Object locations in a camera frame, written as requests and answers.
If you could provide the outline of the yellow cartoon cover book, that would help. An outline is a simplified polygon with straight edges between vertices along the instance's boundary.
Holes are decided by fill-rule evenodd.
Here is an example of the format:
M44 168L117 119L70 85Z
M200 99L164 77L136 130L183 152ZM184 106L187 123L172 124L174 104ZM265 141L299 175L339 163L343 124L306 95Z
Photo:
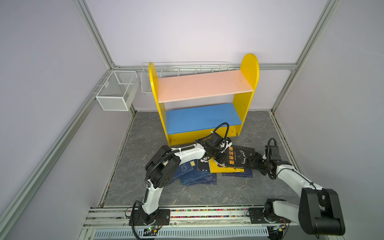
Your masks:
M210 166L210 173L217 174L217 173L243 173L244 169L239 168L229 168L229 167L220 167L214 159L209 160L209 166Z

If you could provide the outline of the black book with yellow title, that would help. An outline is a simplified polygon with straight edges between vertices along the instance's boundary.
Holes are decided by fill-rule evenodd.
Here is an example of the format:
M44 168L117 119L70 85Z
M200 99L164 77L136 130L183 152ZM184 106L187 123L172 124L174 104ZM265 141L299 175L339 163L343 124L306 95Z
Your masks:
M248 160L256 153L256 151L254 148L231 146L225 150L225 153L225 167L249 169Z

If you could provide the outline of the dark wolf cover book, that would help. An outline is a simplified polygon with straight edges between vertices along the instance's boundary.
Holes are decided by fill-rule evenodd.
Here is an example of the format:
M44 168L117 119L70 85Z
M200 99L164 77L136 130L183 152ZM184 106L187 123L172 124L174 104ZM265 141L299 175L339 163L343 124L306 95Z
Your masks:
M209 158L203 158L197 160L197 170L198 171L204 171L204 172L210 172L210 159Z

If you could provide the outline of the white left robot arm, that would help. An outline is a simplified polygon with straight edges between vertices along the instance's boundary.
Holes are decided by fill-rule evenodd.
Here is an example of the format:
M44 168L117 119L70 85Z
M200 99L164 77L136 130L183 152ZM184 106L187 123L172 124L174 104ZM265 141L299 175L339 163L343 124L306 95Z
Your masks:
M159 210L160 197L179 166L201 159L214 159L220 163L227 157L226 150L231 146L232 140L229 137L221 137L217 133L211 133L181 148L162 146L145 166L145 196L142 201L135 201L130 224L143 226L153 224L157 217L165 219L166 212Z

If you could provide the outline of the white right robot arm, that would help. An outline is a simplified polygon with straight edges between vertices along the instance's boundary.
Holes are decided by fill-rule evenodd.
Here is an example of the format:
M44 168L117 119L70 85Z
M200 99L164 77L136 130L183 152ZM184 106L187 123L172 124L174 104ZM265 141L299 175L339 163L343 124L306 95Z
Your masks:
M247 164L271 180L284 181L300 197L298 205L282 199L268 199L262 215L268 223L289 220L300 225L308 235L342 236L346 232L339 196L332 189L315 184L277 155L255 153Z

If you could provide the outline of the yellow wooden bookshelf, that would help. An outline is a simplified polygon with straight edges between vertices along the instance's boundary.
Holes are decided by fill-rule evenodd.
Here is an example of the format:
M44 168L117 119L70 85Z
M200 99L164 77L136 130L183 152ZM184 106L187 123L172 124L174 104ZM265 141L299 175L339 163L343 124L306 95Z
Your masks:
M246 54L239 70L159 78L155 63L148 67L152 93L170 146L188 144L217 131L222 137L239 136L254 98L260 64ZM233 96L230 103L203 104L167 110L167 103Z

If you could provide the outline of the white mesh basket left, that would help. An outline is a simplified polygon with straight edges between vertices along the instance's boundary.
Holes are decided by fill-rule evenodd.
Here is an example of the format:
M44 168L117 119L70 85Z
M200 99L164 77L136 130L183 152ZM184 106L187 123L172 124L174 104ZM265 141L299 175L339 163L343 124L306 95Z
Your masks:
M96 99L104 111L130 111L139 86L135 71L111 71Z

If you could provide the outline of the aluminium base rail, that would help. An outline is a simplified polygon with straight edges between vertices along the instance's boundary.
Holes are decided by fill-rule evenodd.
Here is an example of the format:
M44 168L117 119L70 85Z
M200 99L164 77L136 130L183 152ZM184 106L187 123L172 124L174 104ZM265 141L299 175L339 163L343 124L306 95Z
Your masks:
M251 218L250 206L176 206L164 207L166 214L154 224L131 227L131 207L90 209L80 240L229 239L267 237L269 230L285 234L297 226L289 220L267 222Z

